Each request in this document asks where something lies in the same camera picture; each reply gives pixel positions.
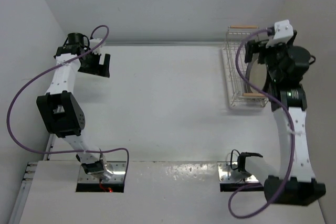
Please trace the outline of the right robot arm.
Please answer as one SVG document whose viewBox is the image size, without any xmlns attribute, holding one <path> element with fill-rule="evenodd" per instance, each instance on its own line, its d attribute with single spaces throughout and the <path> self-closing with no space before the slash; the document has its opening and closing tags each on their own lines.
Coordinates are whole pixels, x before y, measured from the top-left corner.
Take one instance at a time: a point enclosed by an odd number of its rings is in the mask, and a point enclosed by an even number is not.
<svg viewBox="0 0 336 224">
<path fill-rule="evenodd" d="M 254 175 L 263 187 L 266 203 L 308 206 L 326 194 L 324 183 L 318 182 L 310 164 L 306 115 L 307 97 L 301 81 L 316 61 L 306 48 L 293 44 L 297 32 L 276 37 L 275 31 L 262 29 L 246 36 L 237 49 L 245 50 L 246 63 L 254 55 L 258 64 L 267 69 L 263 88 L 237 69 L 239 76 L 271 103 L 280 147 L 280 168 L 274 169 L 259 153 L 242 152 L 238 157 L 238 172 Z"/>
</svg>

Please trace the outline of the grey rimmed beige plate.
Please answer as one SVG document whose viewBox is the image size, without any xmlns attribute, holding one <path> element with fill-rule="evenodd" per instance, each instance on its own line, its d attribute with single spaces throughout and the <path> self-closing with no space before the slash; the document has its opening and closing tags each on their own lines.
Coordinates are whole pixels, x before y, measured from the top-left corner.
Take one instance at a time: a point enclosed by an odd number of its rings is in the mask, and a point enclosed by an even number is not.
<svg viewBox="0 0 336 224">
<path fill-rule="evenodd" d="M 267 68 L 265 65 L 259 64 L 258 58 L 255 58 L 247 65 L 245 77 L 250 83 L 262 90 L 267 78 Z"/>
</svg>

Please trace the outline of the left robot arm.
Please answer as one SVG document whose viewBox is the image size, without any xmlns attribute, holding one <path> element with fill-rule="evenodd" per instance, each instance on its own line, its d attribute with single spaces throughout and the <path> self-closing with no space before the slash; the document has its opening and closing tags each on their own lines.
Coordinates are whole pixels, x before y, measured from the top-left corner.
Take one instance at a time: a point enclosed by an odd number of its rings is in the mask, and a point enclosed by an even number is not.
<svg viewBox="0 0 336 224">
<path fill-rule="evenodd" d="M 113 176 L 110 165 L 101 149 L 82 135 L 86 118 L 74 97 L 76 75 L 79 72 L 109 77 L 110 55 L 100 63 L 101 38 L 70 33 L 66 43 L 58 47 L 55 60 L 57 69 L 44 95 L 36 103 L 47 131 L 67 142 L 76 152 L 84 172 L 98 180 L 108 181 Z"/>
</svg>

